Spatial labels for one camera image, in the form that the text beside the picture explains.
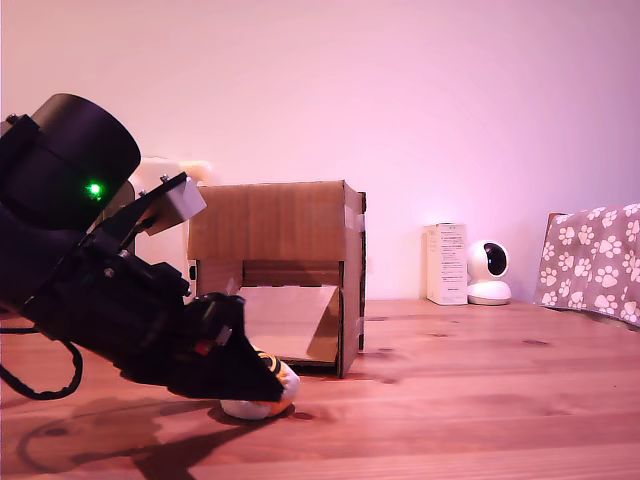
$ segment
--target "green led light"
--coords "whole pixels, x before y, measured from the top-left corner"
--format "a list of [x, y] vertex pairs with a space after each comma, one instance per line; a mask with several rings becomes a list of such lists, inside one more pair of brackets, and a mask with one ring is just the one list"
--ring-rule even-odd
[[90, 183], [87, 186], [87, 190], [89, 191], [89, 195], [91, 195], [96, 200], [100, 200], [102, 195], [102, 185], [99, 183]]

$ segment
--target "gray blanket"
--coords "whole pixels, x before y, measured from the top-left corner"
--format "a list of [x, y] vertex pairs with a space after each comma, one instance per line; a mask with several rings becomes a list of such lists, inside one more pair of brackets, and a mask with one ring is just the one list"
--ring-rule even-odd
[[640, 203], [555, 217], [534, 302], [640, 325]]

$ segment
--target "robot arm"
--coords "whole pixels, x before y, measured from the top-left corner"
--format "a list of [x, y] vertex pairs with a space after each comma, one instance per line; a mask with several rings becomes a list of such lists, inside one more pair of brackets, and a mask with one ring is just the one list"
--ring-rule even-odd
[[180, 272], [126, 250], [137, 233], [166, 230], [206, 206], [189, 177], [167, 179], [87, 233], [139, 165], [133, 138], [97, 105], [66, 94], [8, 122], [0, 306], [67, 348], [106, 358], [130, 381], [188, 398], [280, 400], [282, 384], [246, 338], [242, 298], [185, 303]]

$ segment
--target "stuffed toy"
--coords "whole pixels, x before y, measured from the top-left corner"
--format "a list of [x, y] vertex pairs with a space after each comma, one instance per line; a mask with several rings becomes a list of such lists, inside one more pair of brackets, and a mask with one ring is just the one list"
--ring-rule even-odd
[[298, 388], [300, 377], [278, 357], [270, 355], [259, 348], [254, 347], [258, 356], [269, 367], [269, 370], [280, 380], [284, 387], [282, 398], [279, 402], [252, 402], [247, 400], [221, 400], [222, 409], [227, 415], [243, 420], [263, 420], [273, 417], [285, 411], [289, 405], [293, 404]]

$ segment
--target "security camera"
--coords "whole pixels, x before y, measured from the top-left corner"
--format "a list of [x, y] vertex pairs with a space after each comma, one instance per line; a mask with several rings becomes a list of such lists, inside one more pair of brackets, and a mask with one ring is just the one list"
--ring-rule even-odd
[[497, 242], [478, 241], [469, 247], [467, 272], [469, 303], [504, 305], [511, 299], [509, 285], [500, 280], [509, 270], [507, 249]]

